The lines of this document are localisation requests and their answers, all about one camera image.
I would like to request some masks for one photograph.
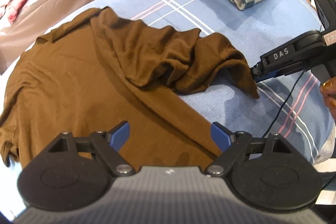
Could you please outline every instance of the white label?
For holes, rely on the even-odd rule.
[[[323,38],[327,46],[334,44],[336,42],[336,30],[325,34]]]

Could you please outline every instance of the brown shirt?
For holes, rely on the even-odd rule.
[[[24,168],[61,131],[88,136],[127,120],[130,138],[120,154],[136,169],[206,167],[220,154],[210,123],[174,92],[204,91],[227,67],[240,89],[258,94],[242,53],[219,33],[199,33],[155,29],[105,8],[39,37],[8,80],[2,159],[11,154]]]

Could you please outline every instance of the black cord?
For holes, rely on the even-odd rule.
[[[277,115],[275,116],[274,120],[271,122],[271,124],[269,125],[268,129],[266,130],[266,132],[264,133],[264,135],[262,136],[262,138],[265,138],[266,135],[268,134],[268,132],[271,130],[271,127],[274,125],[275,121],[278,119],[279,115],[280,115],[280,112],[282,110],[282,108],[285,106],[285,104],[287,103],[289,97],[292,95],[293,93],[293,90],[297,84],[297,82],[300,80],[300,78],[302,77],[302,75],[305,73],[305,71],[301,72],[300,76],[297,78],[297,80],[295,81],[293,87],[292,87],[292,90],[289,92],[287,98],[283,101],[283,104],[281,105],[281,107],[279,108],[279,111],[277,113]]]
[[[333,177],[322,187],[322,190],[324,190],[330,183],[333,182],[333,180],[336,178],[336,173],[333,175]]]

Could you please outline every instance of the gray ribbed surface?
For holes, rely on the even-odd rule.
[[[291,214],[258,211],[238,200],[224,180],[209,178],[197,167],[143,167],[118,178],[109,192],[86,208],[50,213],[29,208],[17,224],[319,224],[310,210]]]

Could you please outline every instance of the fingernail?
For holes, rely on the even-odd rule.
[[[330,80],[328,80],[327,82],[325,82],[324,84],[323,84],[323,89],[326,89],[326,90],[329,90],[329,89],[331,89],[332,88],[332,86],[333,86],[333,83],[330,81]]]
[[[331,108],[336,108],[336,100],[335,100],[335,99],[330,100],[330,102],[329,102],[329,106],[330,106]]]

